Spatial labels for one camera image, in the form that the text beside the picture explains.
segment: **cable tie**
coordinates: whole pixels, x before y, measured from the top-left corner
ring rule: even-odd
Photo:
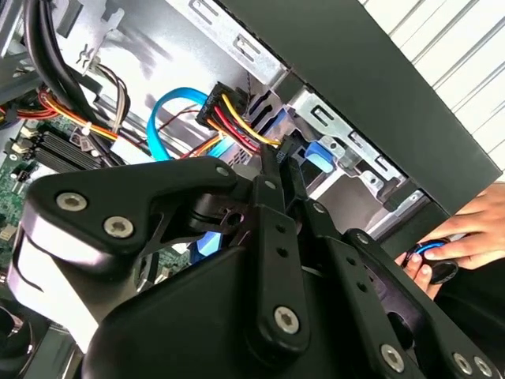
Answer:
[[[92,132],[92,126],[93,126],[93,124],[92,124],[91,121],[86,122],[86,125],[82,129],[83,136],[89,136],[89,134],[91,134],[91,132]]]

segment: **hand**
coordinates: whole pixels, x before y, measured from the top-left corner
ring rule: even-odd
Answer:
[[[505,257],[505,183],[495,183],[423,241],[469,234],[425,253],[429,260],[455,259],[473,270]]]
[[[401,265],[405,260],[406,253],[403,253],[398,258],[395,259],[397,265]],[[423,290],[425,294],[433,300],[438,293],[442,284],[430,284],[429,281],[432,279],[432,268],[428,265],[422,265],[422,258],[419,254],[413,254],[407,263],[407,266],[403,269],[405,273]]]

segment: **motherboard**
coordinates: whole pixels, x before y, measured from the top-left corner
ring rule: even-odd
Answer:
[[[6,272],[30,184],[45,175],[99,168],[80,129],[65,118],[26,121],[4,147],[0,167],[0,271]],[[189,251],[168,247],[159,252],[160,275],[172,276],[189,265]]]

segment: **finger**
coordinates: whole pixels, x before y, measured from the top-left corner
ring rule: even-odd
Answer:
[[[467,270],[474,270],[503,257],[505,257],[505,251],[498,250],[477,255],[469,255],[468,257],[459,258],[456,261],[459,267],[466,268]]]
[[[423,292],[428,290],[429,281],[432,279],[432,268],[428,265],[423,265],[421,269],[417,272],[414,278],[415,284],[419,286]]]
[[[407,253],[403,253],[400,255],[398,258],[395,259],[395,262],[398,266],[401,266],[403,261],[405,260],[405,257],[407,256]]]
[[[482,231],[484,228],[480,215],[480,213],[473,213],[470,215],[452,216],[421,241],[444,238],[448,235],[458,235],[460,233],[476,233]]]
[[[404,268],[404,271],[412,280],[416,277],[419,268],[421,268],[421,262],[421,255],[413,254],[409,260],[409,263],[407,263],[407,266]]]
[[[433,300],[436,297],[436,294],[439,293],[442,284],[430,284],[428,286],[428,290],[426,291],[426,295]]]
[[[470,203],[461,208],[457,215],[469,215],[472,213],[479,213],[488,208],[490,202],[489,196],[479,196],[473,199]]]
[[[430,249],[425,253],[425,257],[431,261],[439,261],[441,259],[467,257],[494,250],[499,250],[496,238],[487,233],[479,233],[463,237],[458,241],[449,242],[441,247]]]

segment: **blue ring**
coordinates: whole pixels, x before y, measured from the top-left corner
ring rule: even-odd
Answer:
[[[417,253],[417,254],[423,254],[426,250],[434,249],[436,247],[441,247],[441,246],[444,246],[444,245],[445,245],[445,242],[433,242],[433,243],[429,243],[429,244],[424,245],[424,246],[420,247],[419,249],[417,249],[415,251],[415,253]]]

